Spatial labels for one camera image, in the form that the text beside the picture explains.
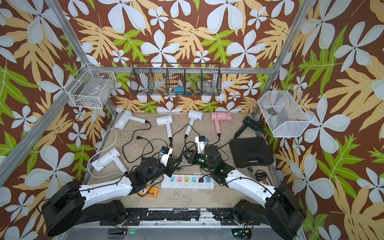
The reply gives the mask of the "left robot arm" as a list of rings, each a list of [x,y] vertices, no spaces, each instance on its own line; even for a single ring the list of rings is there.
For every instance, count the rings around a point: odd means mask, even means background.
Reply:
[[[136,194],[163,175],[171,176],[179,164],[179,159],[158,161],[149,157],[144,158],[135,170],[125,172],[117,180],[92,186],[76,182],[65,184],[42,206],[48,236],[60,235],[83,223],[122,223],[127,211],[116,198]]]

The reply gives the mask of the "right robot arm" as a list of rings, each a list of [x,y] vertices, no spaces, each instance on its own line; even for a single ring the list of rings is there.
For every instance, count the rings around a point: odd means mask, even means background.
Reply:
[[[235,205],[234,218],[238,223],[269,225],[284,240],[292,240],[297,236],[307,216],[286,186],[269,186],[246,177],[222,160],[217,146],[207,146],[203,153],[183,151],[180,157],[186,158],[191,165],[206,169],[219,185],[235,189],[256,201],[256,204],[251,204],[241,200]]]

